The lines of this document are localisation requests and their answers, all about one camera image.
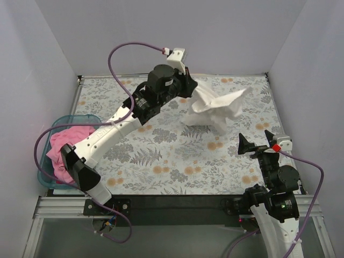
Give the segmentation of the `white t shirt robot print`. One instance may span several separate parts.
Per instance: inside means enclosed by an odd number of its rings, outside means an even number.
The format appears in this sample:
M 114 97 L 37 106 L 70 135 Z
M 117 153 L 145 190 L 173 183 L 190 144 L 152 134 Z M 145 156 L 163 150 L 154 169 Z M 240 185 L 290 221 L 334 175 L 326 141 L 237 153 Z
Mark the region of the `white t shirt robot print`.
M 212 126 L 219 135 L 227 132 L 227 119 L 237 120 L 242 114 L 243 99 L 252 88 L 219 95 L 206 82 L 198 80 L 190 98 L 189 109 L 182 119 L 187 126 Z

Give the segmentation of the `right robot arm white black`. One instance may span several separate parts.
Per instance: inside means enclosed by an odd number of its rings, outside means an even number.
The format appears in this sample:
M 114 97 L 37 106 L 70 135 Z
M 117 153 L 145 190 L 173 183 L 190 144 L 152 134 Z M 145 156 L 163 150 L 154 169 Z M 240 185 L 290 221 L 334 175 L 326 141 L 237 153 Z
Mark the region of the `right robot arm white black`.
M 245 190 L 241 206 L 254 215 L 268 257 L 303 257 L 302 242 L 296 239 L 299 209 L 294 192 L 299 189 L 299 173 L 293 166 L 279 164 L 279 151 L 291 151 L 292 140 L 287 135 L 265 134 L 269 144 L 261 146 L 239 134 L 238 153 L 258 160 L 264 181 Z

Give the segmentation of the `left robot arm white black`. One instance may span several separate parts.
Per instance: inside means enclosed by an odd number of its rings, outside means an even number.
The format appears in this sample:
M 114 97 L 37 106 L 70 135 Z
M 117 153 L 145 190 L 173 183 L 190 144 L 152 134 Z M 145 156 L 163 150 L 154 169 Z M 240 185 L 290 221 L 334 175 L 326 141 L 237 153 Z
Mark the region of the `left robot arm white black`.
M 192 96 L 197 82 L 184 72 L 167 64 L 160 64 L 148 74 L 147 80 L 137 86 L 116 113 L 84 140 L 60 149 L 64 167 L 78 188 L 96 202 L 96 209 L 103 215 L 114 210 L 110 190 L 101 182 L 95 166 L 104 154 L 131 132 L 137 130 L 175 97 Z

